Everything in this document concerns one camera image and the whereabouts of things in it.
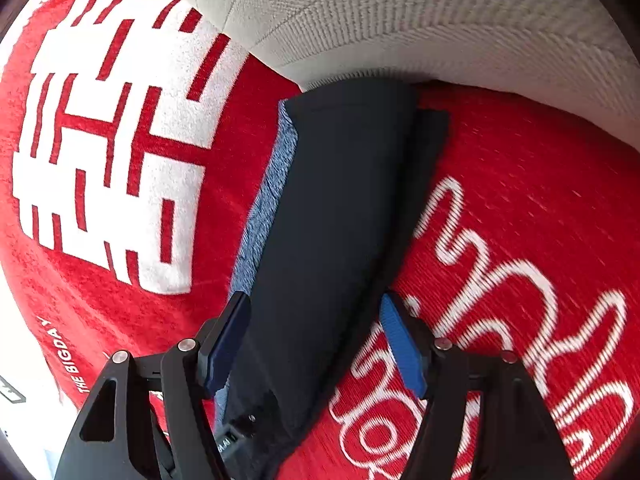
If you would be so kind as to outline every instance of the silver rivet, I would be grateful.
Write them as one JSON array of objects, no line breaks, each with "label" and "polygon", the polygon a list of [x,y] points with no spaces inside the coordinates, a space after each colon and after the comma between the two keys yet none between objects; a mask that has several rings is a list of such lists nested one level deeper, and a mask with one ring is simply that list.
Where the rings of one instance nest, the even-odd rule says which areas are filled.
[{"label": "silver rivet", "polygon": [[436,338],[436,341],[434,341],[433,343],[435,345],[435,347],[438,350],[442,350],[443,352],[446,352],[447,350],[450,350],[451,347],[453,346],[453,343],[447,339],[446,337],[438,337]]},{"label": "silver rivet", "polygon": [[129,352],[126,350],[118,350],[114,355],[111,356],[111,360],[119,365],[129,359]]},{"label": "silver rivet", "polygon": [[505,363],[510,365],[518,362],[518,356],[516,355],[516,352],[512,352],[511,350],[503,350],[502,352],[500,352],[500,357]]},{"label": "silver rivet", "polygon": [[189,350],[193,350],[196,348],[195,339],[183,339],[178,343],[178,350],[181,352],[188,352]]}]

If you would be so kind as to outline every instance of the white graphic print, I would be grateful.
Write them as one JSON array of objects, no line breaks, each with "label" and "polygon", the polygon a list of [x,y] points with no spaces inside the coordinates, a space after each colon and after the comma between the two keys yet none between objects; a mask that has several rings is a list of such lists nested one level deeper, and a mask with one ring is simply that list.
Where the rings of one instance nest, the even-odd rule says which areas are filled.
[{"label": "white graphic print", "polygon": [[[465,313],[471,311],[483,296],[489,294],[510,277],[527,278],[540,291],[544,314],[535,338],[524,349],[522,355],[540,393],[546,397],[548,396],[546,374],[553,360],[562,355],[583,350],[603,318],[607,314],[614,316],[607,340],[599,354],[596,355],[595,361],[551,410],[565,445],[579,444],[578,449],[571,457],[574,471],[578,474],[597,460],[620,435],[634,411],[634,398],[631,389],[623,381],[606,383],[590,391],[591,385],[609,363],[622,337],[626,319],[625,297],[618,290],[608,290],[601,293],[581,329],[573,336],[555,340],[553,334],[558,325],[558,304],[552,283],[527,260],[511,260],[492,267],[487,243],[477,232],[459,226],[464,206],[464,193],[457,180],[449,176],[436,186],[414,233],[415,237],[419,238],[426,232],[433,213],[447,195],[450,195],[451,198],[450,209],[446,224],[436,241],[435,254],[437,259],[443,265],[452,266],[467,250],[474,250],[478,256],[462,290],[450,302],[445,313],[436,323],[434,328],[436,335],[450,335],[458,327]],[[405,301],[412,313],[417,315],[420,311],[417,298],[410,296]],[[503,349],[513,347],[513,337],[509,325],[504,320],[497,318],[481,319],[470,324],[464,330],[463,335],[457,339],[457,343],[462,348],[466,348],[475,339],[487,333],[495,333],[500,338]],[[377,370],[383,369],[382,378],[380,378],[379,371],[373,373],[375,368]],[[421,401],[392,384],[392,377],[395,373],[396,364],[386,344],[382,327],[375,323],[369,339],[351,366],[351,379],[357,381],[366,378],[373,381],[375,382],[373,390],[364,398],[358,398],[358,402],[354,406],[343,408],[340,405],[342,396],[338,388],[330,403],[330,413],[333,419],[341,425],[340,447],[342,452],[353,465],[368,472],[367,478],[369,480],[374,480],[378,475],[389,480],[400,478],[400,473],[390,472],[396,471],[397,468],[390,468],[389,465],[397,462],[399,458],[405,460],[409,456],[424,413],[424,404]],[[610,430],[609,436],[603,442],[596,442],[590,428],[577,428],[571,433],[563,431],[583,413],[607,397],[615,397],[621,401],[624,412],[616,427]],[[388,442],[385,445],[378,446],[377,449],[365,446],[367,430],[380,423],[380,413],[388,412],[391,407],[387,405],[390,399],[395,402],[393,405],[394,413],[406,412],[406,414],[402,417],[395,416],[393,420],[385,419],[384,424],[388,428]],[[469,400],[466,406],[459,454],[469,450],[471,444],[470,428],[474,419],[478,418],[479,412],[480,399],[478,396]],[[398,437],[402,431],[399,429],[400,425],[394,422],[400,420],[402,420],[403,426],[406,426],[407,420],[415,422],[410,434],[406,434],[404,431],[405,434]],[[355,449],[354,443],[359,443],[360,446],[356,446],[357,449]],[[460,478],[468,474],[470,470],[471,463],[465,463],[455,470],[453,478]]]},{"label": "white graphic print", "polygon": [[[210,48],[222,37],[205,20],[181,31],[193,12],[187,3],[95,0],[87,9],[90,1],[75,0],[33,62],[14,153],[20,224],[25,234],[38,235],[41,245],[53,249],[58,216],[64,253],[111,267],[118,280],[131,284],[127,251],[132,251],[140,287],[158,294],[189,292],[204,168],[155,153],[144,153],[132,168],[132,144],[147,135],[211,148],[247,54],[226,43],[203,75]],[[157,105],[149,105],[150,98]],[[152,114],[145,117],[148,110]],[[99,133],[89,126],[56,130],[60,112],[83,119],[79,124],[100,121]],[[131,171],[139,171],[133,191]],[[162,225],[163,213],[170,217],[169,227]],[[168,255],[161,254],[163,229]]]}]

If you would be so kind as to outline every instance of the red fabric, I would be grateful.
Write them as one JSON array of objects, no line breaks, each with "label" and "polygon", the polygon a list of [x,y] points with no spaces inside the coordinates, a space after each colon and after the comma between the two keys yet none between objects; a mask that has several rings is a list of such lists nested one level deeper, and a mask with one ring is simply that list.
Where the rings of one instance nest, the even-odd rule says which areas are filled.
[{"label": "red fabric", "polygon": [[[244,57],[207,27],[180,0],[48,0],[2,76],[0,262],[78,405],[105,354],[165,351],[222,308],[276,103],[298,92],[251,57],[225,79]],[[640,392],[640,155],[509,94],[429,86],[422,105],[448,110],[452,125],[396,289],[457,343],[523,355],[578,478],[591,479]],[[422,410],[375,325],[280,477],[397,479]]]}]

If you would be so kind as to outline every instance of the red t-shirt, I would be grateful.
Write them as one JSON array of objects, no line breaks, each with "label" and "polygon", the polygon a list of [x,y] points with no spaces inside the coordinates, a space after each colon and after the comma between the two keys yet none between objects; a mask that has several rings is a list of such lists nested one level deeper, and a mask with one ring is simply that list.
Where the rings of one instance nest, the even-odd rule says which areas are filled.
[{"label": "red t-shirt", "polygon": [[[223,308],[276,105],[297,92],[183,0],[33,13],[0,82],[0,262],[77,405],[106,356],[166,351]],[[591,479],[640,393],[640,155],[518,96],[436,85],[422,105],[452,125],[396,289],[460,346],[523,356]],[[280,477],[397,479],[423,410],[375,324]]]}]

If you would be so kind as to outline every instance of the ribbed beige fabric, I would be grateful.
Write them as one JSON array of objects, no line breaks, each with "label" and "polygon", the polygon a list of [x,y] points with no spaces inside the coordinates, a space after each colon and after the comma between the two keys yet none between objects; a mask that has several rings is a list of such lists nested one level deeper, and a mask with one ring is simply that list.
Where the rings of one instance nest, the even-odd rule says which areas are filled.
[{"label": "ribbed beige fabric", "polygon": [[598,0],[188,0],[302,88],[437,78],[580,115],[640,150],[640,66]]}]

